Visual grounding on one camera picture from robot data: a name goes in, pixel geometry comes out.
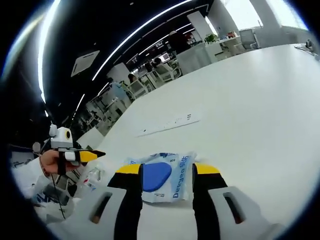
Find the cable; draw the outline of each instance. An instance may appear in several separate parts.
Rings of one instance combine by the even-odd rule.
[[[62,210],[62,206],[61,206],[60,199],[59,199],[59,196],[58,196],[58,191],[57,191],[57,188],[56,188],[55,180],[54,180],[54,177],[52,176],[52,174],[51,174],[51,178],[52,178],[52,182],[53,182],[53,186],[54,186],[54,192],[55,192],[56,198],[58,199],[58,202],[59,202],[59,205],[60,205],[60,210],[61,210],[61,213],[62,213],[62,217],[64,219],[66,219],[66,217],[64,215],[64,211]]]

